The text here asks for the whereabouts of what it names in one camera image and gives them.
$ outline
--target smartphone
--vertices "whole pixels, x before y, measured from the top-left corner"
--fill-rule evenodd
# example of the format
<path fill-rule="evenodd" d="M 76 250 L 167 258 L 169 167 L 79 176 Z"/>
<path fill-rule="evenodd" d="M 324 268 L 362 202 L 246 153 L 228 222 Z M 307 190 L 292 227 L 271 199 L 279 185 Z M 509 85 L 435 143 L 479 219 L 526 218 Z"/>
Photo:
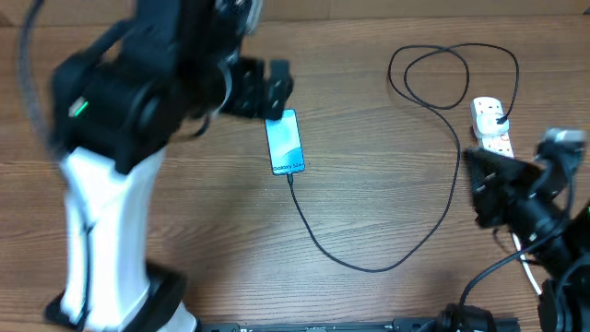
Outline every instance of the smartphone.
<path fill-rule="evenodd" d="M 295 110 L 285 110 L 283 118 L 266 120 L 270 167 L 275 175 L 305 171 L 303 147 Z"/>

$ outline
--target wood grain surface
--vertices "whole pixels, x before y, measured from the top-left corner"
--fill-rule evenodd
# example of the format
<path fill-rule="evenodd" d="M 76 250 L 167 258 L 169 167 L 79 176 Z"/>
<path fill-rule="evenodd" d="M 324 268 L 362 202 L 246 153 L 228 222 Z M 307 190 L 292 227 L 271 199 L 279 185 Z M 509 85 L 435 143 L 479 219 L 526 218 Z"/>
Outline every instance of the wood grain surface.
<path fill-rule="evenodd" d="M 33 64 L 46 104 L 53 68 L 103 29 L 35 32 Z M 289 106 L 299 115 L 307 161 L 295 188 L 319 241 L 349 263 L 383 267 L 441 216 L 455 163 L 454 141 L 441 120 L 388 88 L 392 52 L 406 44 L 459 42 L 513 51 L 522 77 L 511 138 L 517 158 L 529 160 L 548 126 L 590 130 L 589 29 L 585 17 L 266 23 L 245 52 L 292 63 L 296 88 Z M 0 330 L 59 331 L 43 325 L 41 313 L 65 285 L 65 186 L 22 109 L 17 34 L 0 29 Z M 471 88 L 465 102 L 443 113 L 467 148 L 477 144 L 469 101 L 493 96 L 507 105 L 514 68 L 504 53 L 460 52 L 470 65 Z M 400 54 L 398 84 L 405 65 L 421 53 Z M 428 101 L 448 104 L 458 98 L 465 72 L 456 59 L 440 55 L 416 65 L 409 82 Z M 183 131 L 196 127 L 187 124 Z M 577 183 L 576 211 L 590 196 L 588 162 Z M 406 263 L 377 275 L 352 271 L 313 246 L 286 179 L 271 175 L 263 124 L 225 117 L 196 141 L 170 144 L 150 207 L 147 255 L 186 273 L 184 300 L 205 322 L 433 316 L 505 256 L 490 231 L 475 224 L 468 186 L 462 165 L 446 220 Z M 515 263 L 482 281 L 468 302 L 538 330 L 535 296 Z"/>

